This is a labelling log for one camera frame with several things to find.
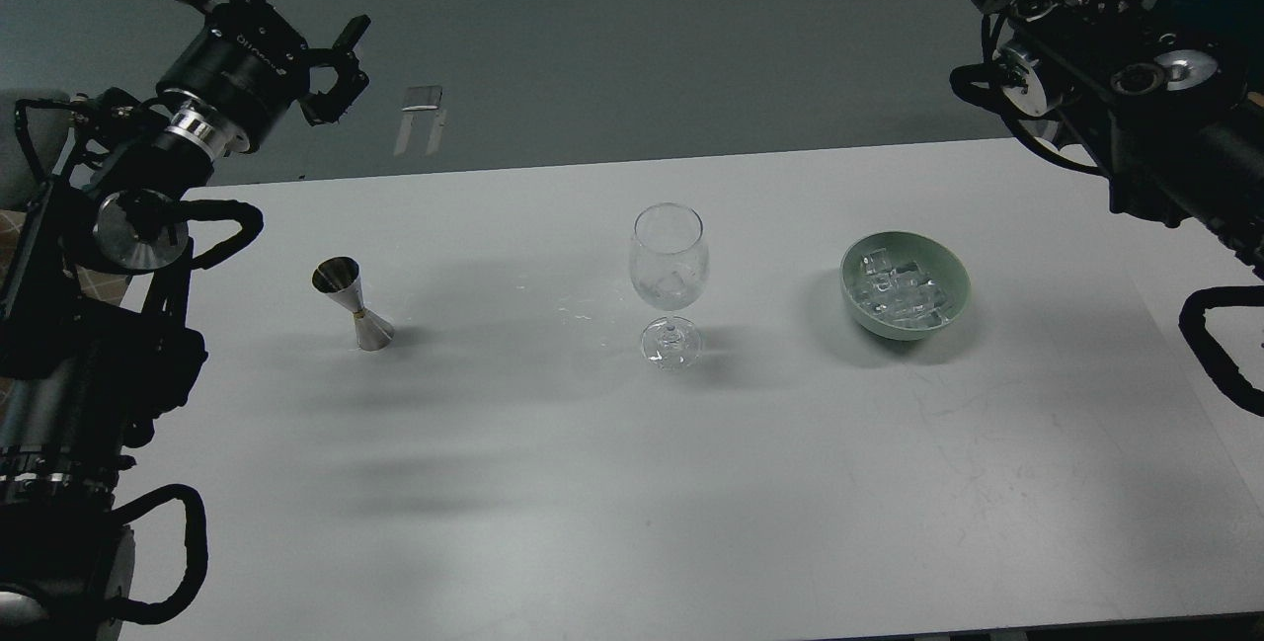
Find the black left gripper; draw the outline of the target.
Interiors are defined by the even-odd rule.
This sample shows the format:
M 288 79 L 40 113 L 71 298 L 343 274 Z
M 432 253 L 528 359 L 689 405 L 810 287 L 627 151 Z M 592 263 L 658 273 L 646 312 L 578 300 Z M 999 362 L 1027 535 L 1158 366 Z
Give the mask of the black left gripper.
M 372 24 L 356 15 L 327 47 L 312 47 L 268 0 L 174 0 L 204 28 L 155 83 L 177 110 L 168 131 L 202 152 L 254 152 L 297 102 L 310 126 L 339 121 L 365 91 L 356 46 Z M 312 91 L 312 71 L 330 87 Z

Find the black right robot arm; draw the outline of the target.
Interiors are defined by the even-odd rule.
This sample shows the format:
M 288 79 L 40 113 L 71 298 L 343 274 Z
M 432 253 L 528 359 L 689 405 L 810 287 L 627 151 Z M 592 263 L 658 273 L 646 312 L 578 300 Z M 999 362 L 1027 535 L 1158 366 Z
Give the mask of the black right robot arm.
M 971 0 L 981 59 L 954 95 L 1040 159 L 1102 177 L 1109 209 L 1193 217 L 1261 274 L 1261 95 L 1240 40 L 1146 0 Z

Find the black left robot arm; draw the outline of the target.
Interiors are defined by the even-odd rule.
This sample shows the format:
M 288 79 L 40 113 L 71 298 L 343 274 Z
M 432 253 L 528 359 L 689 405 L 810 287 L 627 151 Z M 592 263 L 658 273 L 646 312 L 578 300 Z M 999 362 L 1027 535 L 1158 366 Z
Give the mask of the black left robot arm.
M 365 91 L 353 16 L 313 47 L 268 0 L 176 0 L 204 18 L 152 99 L 9 99 L 11 204 L 27 209 L 3 279 L 3 637 L 115 640 L 193 604 L 207 515 L 190 485 L 118 504 L 155 421 L 207 359 L 186 322 L 193 272 L 257 240 L 260 210 L 187 200 L 225 156 L 258 150 L 292 106 L 321 126 Z

